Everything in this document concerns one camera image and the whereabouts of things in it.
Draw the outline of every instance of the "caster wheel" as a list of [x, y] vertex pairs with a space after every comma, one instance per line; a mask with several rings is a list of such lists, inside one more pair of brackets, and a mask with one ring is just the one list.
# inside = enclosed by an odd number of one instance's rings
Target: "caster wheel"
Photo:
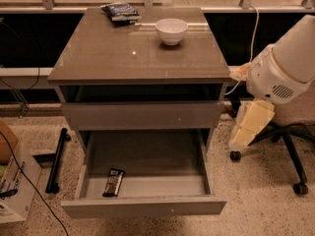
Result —
[[298, 183], [293, 185], [293, 190], [297, 195], [306, 195], [308, 194], [308, 188], [303, 183]]
[[70, 137], [68, 134], [66, 135], [66, 141], [67, 141], [67, 142], [70, 142], [70, 141], [71, 141], [71, 137]]
[[242, 154], [239, 151], [232, 151], [229, 157], [232, 161], [240, 161]]

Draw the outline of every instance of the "dresser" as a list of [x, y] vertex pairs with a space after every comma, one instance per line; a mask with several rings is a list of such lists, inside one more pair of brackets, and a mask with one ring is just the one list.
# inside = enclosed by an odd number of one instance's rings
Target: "dresser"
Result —
[[[136, 24], [117, 25], [89, 8], [48, 77], [85, 152], [74, 200], [61, 206], [73, 218], [220, 214], [207, 151], [227, 65], [200, 9], [138, 9]], [[177, 45], [158, 39], [164, 18], [188, 23]], [[111, 168], [125, 175], [105, 198]]]

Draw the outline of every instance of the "dresser top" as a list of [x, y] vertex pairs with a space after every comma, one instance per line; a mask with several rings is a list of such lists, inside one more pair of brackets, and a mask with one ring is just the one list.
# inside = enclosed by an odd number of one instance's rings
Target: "dresser top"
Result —
[[[121, 26], [100, 8], [83, 15], [48, 80], [56, 85], [141, 84], [227, 80], [228, 67], [199, 8], [138, 8], [142, 19]], [[155, 24], [188, 23], [185, 37], [163, 44]]]

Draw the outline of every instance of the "white box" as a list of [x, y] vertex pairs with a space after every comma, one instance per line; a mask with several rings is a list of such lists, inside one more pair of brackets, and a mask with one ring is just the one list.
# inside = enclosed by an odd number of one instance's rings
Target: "white box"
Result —
[[[36, 186], [40, 166], [31, 154], [27, 153], [20, 142], [15, 149], [15, 156], [25, 174]], [[9, 198], [0, 199], [0, 223], [25, 221], [31, 208], [34, 188], [19, 170], [13, 156], [0, 181], [0, 193], [16, 189], [18, 193]]]

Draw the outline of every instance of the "office chair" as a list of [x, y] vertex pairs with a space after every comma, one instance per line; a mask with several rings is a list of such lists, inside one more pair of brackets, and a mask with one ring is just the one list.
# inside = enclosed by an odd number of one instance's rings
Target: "office chair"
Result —
[[[292, 136], [315, 143], [315, 82], [312, 83], [308, 91], [293, 101], [276, 105], [275, 112], [276, 115], [268, 127], [258, 134], [249, 146], [266, 138], [272, 138], [273, 143], [283, 138], [300, 179], [299, 183], [293, 185], [293, 190], [297, 195], [306, 195], [308, 193], [307, 177]], [[232, 151], [230, 154], [233, 161], [239, 161], [240, 157], [239, 151]]]

